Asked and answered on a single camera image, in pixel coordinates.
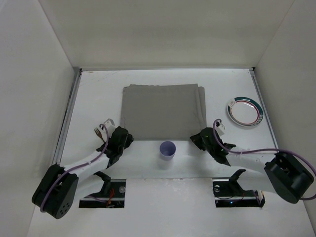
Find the brown wooden fork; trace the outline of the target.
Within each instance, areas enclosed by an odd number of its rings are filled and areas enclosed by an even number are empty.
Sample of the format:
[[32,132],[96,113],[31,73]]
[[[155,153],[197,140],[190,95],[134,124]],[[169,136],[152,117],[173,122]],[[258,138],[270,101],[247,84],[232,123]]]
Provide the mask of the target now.
[[103,139],[102,133],[98,128],[94,129],[95,134],[105,143],[105,140]]

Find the purple plastic cup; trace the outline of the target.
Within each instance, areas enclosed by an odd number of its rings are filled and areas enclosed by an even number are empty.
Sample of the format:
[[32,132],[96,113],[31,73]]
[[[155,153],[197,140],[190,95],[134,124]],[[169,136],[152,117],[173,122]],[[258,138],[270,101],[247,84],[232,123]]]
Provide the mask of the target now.
[[171,141],[164,141],[159,147],[160,158],[169,161],[173,159],[176,153],[176,146]]

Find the grey cloth placemat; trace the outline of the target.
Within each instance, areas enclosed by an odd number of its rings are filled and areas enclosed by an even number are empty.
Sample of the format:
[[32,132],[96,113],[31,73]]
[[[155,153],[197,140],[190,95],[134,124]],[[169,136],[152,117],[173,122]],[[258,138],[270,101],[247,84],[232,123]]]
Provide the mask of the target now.
[[136,140],[184,140],[207,126],[205,89],[197,84],[123,88],[120,125]]

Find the white plate green rim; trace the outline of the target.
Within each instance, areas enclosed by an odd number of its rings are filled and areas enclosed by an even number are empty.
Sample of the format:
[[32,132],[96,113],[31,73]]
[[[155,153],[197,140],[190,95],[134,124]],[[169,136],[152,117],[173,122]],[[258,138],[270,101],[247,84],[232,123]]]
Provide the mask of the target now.
[[244,96],[229,100],[226,111],[234,123],[243,127],[255,127],[264,118],[264,112],[260,104]]

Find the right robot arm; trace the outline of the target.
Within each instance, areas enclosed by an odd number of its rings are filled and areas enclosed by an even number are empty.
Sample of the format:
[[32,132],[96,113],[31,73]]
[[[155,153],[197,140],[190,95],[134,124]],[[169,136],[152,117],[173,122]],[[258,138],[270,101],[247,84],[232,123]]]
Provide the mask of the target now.
[[207,151],[216,162],[226,166],[243,167],[261,174],[252,181],[256,188],[278,194],[283,200],[295,204],[314,182],[313,175],[297,160],[298,155],[286,150],[243,150],[224,143],[211,127],[190,137],[201,150]]

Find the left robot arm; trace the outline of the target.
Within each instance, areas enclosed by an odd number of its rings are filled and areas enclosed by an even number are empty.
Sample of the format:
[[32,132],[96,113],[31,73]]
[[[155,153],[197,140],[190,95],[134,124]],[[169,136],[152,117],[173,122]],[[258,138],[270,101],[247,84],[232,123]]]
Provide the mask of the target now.
[[134,139],[127,129],[120,126],[113,132],[109,132],[104,124],[99,127],[106,132],[101,147],[73,164],[54,164],[46,171],[32,196],[32,203],[42,213],[60,219],[73,202],[84,197],[110,204],[115,189],[111,187],[110,176],[103,171],[119,161]]

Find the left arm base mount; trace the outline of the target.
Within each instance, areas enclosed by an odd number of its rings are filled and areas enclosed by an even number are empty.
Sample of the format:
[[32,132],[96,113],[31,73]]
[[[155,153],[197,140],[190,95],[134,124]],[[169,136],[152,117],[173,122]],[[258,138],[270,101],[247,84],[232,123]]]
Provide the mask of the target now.
[[79,201],[79,208],[124,208],[125,179],[111,179],[110,176],[98,171],[94,177],[103,181],[99,192],[90,194]]

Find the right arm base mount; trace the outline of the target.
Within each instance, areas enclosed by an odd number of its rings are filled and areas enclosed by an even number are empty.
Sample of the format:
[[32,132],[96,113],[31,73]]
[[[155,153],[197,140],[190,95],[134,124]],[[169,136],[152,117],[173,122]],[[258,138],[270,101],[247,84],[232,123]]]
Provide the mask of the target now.
[[212,180],[212,192],[217,208],[258,207],[265,204],[265,197],[259,190],[244,190],[238,180],[245,169],[239,169],[232,176]]

